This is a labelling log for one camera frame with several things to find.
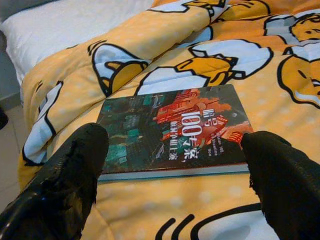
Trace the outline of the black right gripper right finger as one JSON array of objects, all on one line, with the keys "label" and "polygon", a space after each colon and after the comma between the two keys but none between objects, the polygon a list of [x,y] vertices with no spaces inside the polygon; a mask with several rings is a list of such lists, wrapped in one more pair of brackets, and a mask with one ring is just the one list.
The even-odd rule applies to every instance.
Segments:
[{"label": "black right gripper right finger", "polygon": [[241,140],[250,187],[266,222],[281,240],[320,238],[320,165],[269,131]]}]

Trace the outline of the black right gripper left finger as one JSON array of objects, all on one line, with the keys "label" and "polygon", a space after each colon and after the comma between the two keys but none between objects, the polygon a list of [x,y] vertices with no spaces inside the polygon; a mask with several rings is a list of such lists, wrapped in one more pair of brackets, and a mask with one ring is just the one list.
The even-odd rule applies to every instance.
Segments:
[{"label": "black right gripper left finger", "polygon": [[0,215],[2,240],[79,240],[108,153],[107,130],[78,128]]}]

